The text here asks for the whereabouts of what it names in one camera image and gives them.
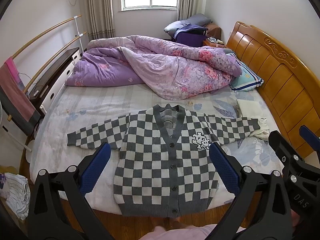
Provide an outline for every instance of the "purple comforter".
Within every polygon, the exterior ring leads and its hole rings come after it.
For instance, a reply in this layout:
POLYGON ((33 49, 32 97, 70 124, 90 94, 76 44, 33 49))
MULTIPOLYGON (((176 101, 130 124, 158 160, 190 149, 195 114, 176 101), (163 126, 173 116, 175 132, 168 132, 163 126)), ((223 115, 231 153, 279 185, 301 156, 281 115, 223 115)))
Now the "purple comforter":
POLYGON ((145 36, 91 41, 69 86, 109 87, 146 83, 167 100, 180 100, 228 85, 241 68, 223 49, 192 48, 145 36))

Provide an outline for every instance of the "v-neck collar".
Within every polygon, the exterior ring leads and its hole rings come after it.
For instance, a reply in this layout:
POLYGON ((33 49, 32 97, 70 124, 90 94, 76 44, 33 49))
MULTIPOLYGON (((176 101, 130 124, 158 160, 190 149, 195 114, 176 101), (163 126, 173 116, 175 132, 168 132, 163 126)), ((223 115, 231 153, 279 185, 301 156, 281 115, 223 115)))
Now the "v-neck collar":
POLYGON ((178 141, 179 137, 181 136, 181 130, 183 127, 184 117, 186 115, 185 109, 180 105, 176 105, 174 107, 171 107, 170 104, 167 104, 165 107, 161 107, 159 105, 156 105, 153 107, 153 114, 155 116, 156 124, 158 126, 159 131, 160 131, 160 134, 161 134, 162 138, 164 139, 165 143, 167 143, 167 144, 170 144, 172 142, 176 143, 178 141), (174 108, 178 112, 176 127, 173 130, 173 134, 171 137, 169 136, 168 131, 164 126, 164 122, 162 121, 161 116, 160 116, 160 112, 164 111, 168 108, 174 108))

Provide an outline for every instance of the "nightstand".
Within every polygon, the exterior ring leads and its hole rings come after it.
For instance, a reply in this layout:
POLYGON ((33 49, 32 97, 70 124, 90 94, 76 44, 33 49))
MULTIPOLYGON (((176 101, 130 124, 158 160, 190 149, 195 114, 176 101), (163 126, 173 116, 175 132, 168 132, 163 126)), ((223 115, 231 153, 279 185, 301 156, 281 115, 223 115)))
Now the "nightstand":
POLYGON ((203 41, 203 46, 210 46, 210 47, 213 47, 213 48, 223 48, 223 49, 227 48, 225 45, 214 43, 214 42, 210 42, 208 39, 205 39, 203 41))

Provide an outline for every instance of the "cabinet drawer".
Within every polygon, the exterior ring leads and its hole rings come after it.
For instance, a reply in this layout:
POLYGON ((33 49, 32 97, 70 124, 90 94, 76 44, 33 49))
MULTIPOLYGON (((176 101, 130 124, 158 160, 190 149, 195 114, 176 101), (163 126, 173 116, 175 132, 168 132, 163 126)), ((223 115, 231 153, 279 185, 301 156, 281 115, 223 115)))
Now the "cabinet drawer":
POLYGON ((77 64, 77 62, 80 60, 80 53, 79 50, 72 55, 73 61, 75 62, 75 65, 77 64))
POLYGON ((57 94, 59 93, 60 89, 64 86, 64 82, 67 80, 67 78, 71 75, 73 68, 75 67, 74 62, 71 62, 68 67, 63 71, 61 76, 57 79, 57 81, 54 83, 50 91, 48 92, 47 96, 44 98, 40 109, 41 111, 46 114, 49 107, 51 106, 53 100, 56 98, 57 94))

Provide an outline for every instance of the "wooden floor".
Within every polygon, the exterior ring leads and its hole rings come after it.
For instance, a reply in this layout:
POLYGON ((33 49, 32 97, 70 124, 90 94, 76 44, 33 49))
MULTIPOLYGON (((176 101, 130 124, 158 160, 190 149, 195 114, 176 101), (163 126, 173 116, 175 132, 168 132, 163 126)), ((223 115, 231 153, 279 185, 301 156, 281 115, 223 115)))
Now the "wooden floor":
MULTIPOLYGON (((66 200, 61 200, 62 206, 72 227, 78 231, 82 231, 80 225, 78 224, 69 202, 66 200)), ((259 201, 259 196, 255 196, 252 201, 252 205, 248 210, 247 216, 243 220, 241 226, 246 228, 254 214, 257 203, 259 201)), ((210 224, 217 224, 223 217, 230 204, 220 206, 211 210, 207 210, 203 213, 196 213, 183 216, 181 222, 187 225, 194 225, 196 227, 202 227, 210 224)), ((94 210, 96 216, 109 231, 109 233, 116 240, 138 240, 145 234, 152 231, 153 227, 149 217, 124 217, 121 215, 115 215, 111 213, 106 213, 98 210, 94 210)), ((165 220, 166 229, 169 230, 169 220, 165 220)))

